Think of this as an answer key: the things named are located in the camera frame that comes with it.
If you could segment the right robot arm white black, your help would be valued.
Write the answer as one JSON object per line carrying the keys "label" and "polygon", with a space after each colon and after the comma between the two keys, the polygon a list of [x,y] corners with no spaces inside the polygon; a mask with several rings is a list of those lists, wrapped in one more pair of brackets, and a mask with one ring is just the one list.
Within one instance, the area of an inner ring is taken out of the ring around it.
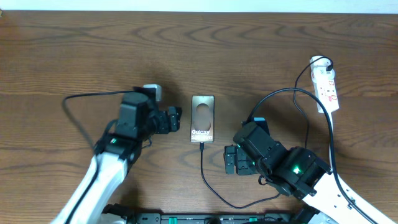
{"label": "right robot arm white black", "polygon": [[227,174],[259,174],[278,193],[293,196],[337,223],[367,223],[354,209],[357,205],[376,223],[392,220],[361,198],[330,166],[303,147],[286,149],[271,138],[265,120],[246,123],[225,146]]}

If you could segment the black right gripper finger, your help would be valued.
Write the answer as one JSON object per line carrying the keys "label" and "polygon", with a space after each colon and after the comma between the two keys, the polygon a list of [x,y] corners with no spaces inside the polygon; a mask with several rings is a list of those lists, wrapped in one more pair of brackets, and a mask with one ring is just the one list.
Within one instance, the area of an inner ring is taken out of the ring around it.
{"label": "black right gripper finger", "polygon": [[235,145],[225,146],[223,154],[224,160],[233,161],[234,158],[236,157],[237,148],[238,147]]}
{"label": "black right gripper finger", "polygon": [[224,165],[225,165],[226,174],[234,175],[234,174],[238,173],[238,171],[236,169],[236,161],[234,158],[226,158],[224,160]]}

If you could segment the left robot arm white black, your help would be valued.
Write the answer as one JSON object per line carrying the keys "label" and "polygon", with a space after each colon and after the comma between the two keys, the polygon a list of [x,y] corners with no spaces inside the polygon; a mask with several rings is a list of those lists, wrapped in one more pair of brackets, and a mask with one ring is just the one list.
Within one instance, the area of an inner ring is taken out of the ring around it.
{"label": "left robot arm white black", "polygon": [[97,142],[62,101],[65,114],[78,127],[93,150],[86,175],[54,223],[96,223],[114,191],[123,183],[154,134],[168,134],[180,128],[182,109],[171,106],[161,111],[155,88],[137,87],[121,91],[119,117],[110,121]]}

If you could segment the gold Galaxy smartphone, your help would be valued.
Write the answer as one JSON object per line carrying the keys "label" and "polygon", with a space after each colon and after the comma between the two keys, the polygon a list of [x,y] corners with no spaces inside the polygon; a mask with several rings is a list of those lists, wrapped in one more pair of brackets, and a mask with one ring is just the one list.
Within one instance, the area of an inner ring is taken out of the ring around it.
{"label": "gold Galaxy smartphone", "polygon": [[193,95],[191,110],[190,141],[214,142],[215,97]]}

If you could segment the white red power strip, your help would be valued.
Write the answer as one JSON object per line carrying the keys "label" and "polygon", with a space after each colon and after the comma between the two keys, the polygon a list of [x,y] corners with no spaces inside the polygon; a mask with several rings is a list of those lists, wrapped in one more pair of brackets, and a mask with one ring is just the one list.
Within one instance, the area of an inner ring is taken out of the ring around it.
{"label": "white red power strip", "polygon": [[339,103],[332,61],[326,57],[317,55],[310,59],[310,63],[310,76],[313,82],[315,96],[322,102],[328,113],[338,110]]}

